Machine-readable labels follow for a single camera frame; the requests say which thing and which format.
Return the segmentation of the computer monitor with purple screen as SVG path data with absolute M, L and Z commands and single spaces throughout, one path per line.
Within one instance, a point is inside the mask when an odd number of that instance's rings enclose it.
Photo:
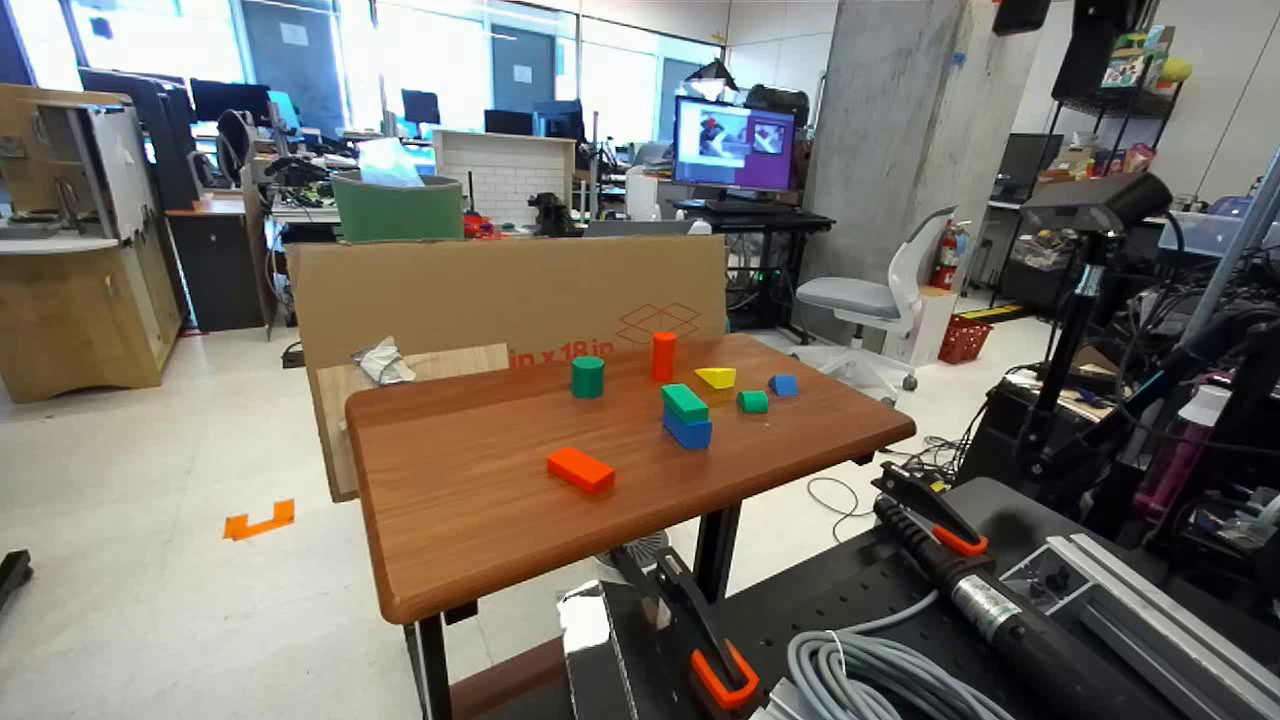
M 697 189 L 787 192 L 797 121 L 787 111 L 681 96 L 672 121 L 672 176 Z

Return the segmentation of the orange cylindrical block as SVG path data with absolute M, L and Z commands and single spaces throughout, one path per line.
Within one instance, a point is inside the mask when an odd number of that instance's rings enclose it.
M 676 332 L 654 332 L 648 377 L 668 386 L 676 377 Z

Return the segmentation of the large cardboard box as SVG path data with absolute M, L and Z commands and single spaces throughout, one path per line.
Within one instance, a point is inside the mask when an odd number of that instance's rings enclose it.
M 296 245 L 290 268 L 331 502 L 351 394 L 730 332 L 719 236 Z

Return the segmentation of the green half-cylinder block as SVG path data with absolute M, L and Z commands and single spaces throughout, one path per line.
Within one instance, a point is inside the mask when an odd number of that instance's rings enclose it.
M 745 387 L 745 394 L 738 395 L 738 408 L 741 408 L 745 416 L 769 416 L 769 394 Z

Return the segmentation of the blue rectangular block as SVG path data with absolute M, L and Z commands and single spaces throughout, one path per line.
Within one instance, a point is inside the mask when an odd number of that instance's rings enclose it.
M 664 431 L 688 453 L 706 453 L 711 443 L 711 421 L 683 421 L 664 412 Z

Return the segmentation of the orange rectangular block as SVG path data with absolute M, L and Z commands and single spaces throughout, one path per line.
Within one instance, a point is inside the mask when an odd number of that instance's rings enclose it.
M 575 492 L 607 492 L 615 486 L 615 468 L 581 450 L 555 450 L 543 468 Z

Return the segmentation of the green cylindrical block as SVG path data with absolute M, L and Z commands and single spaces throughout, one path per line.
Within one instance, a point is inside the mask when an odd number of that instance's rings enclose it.
M 575 400 L 600 400 L 604 395 L 604 361 L 600 357 L 575 357 L 573 361 L 573 395 Z

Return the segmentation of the wooden cabinet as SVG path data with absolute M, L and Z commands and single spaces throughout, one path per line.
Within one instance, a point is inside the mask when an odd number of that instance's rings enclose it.
M 4 83 L 0 192 L 4 394 L 160 386 L 181 304 L 132 101 Z

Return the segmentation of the green rectangular block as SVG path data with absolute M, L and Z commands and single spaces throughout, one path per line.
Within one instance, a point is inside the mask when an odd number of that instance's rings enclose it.
M 660 387 L 664 412 L 676 421 L 706 421 L 707 404 L 688 386 Z

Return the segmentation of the yellow wedge block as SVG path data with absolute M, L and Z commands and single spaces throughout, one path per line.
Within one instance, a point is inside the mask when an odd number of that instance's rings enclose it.
M 738 370 L 697 370 L 697 381 L 706 381 L 711 394 L 733 394 Z

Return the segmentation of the black perforated mounting board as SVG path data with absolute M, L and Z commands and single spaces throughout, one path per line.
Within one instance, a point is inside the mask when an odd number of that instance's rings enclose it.
M 463 720 L 1280 720 L 1278 642 L 1150 582 L 1053 509 L 973 482 L 711 604 L 761 701 L 707 711 L 640 591 L 562 597 L 562 636 L 457 689 Z

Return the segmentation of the white child chair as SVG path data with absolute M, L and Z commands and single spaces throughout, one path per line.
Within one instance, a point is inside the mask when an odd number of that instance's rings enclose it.
M 853 329 L 844 348 L 797 348 L 797 361 L 826 377 L 856 377 L 860 386 L 886 386 L 882 365 L 900 377 L 900 394 L 916 387 L 916 340 L 923 326 L 923 290 L 933 271 L 933 253 L 951 229 L 957 214 L 928 214 L 912 236 L 892 253 L 882 281 L 856 278 L 811 278 L 797 290 L 797 302 L 827 311 L 835 326 Z

